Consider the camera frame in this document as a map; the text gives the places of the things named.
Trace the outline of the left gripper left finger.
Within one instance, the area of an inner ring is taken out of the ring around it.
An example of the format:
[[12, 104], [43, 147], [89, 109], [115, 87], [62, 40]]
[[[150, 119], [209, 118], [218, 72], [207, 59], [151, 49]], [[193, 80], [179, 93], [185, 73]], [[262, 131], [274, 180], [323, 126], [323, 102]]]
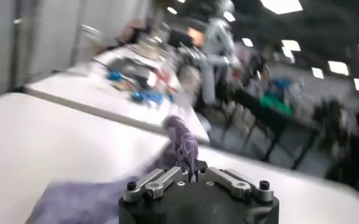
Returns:
[[168, 170], [154, 169], [137, 180], [127, 183], [123, 201], [141, 203], [159, 200], [173, 184], [184, 186], [190, 181], [193, 181], [193, 174], [185, 167], [174, 166]]

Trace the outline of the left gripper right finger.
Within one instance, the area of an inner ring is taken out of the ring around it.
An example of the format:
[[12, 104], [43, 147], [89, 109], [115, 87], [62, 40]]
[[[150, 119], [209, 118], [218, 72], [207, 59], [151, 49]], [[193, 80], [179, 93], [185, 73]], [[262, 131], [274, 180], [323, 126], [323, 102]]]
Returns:
[[197, 181], [202, 187], [202, 198], [232, 199], [242, 203], [274, 201], [274, 191], [270, 187], [270, 182], [261, 180], [258, 184], [253, 184], [235, 169], [209, 167], [205, 161], [197, 160]]

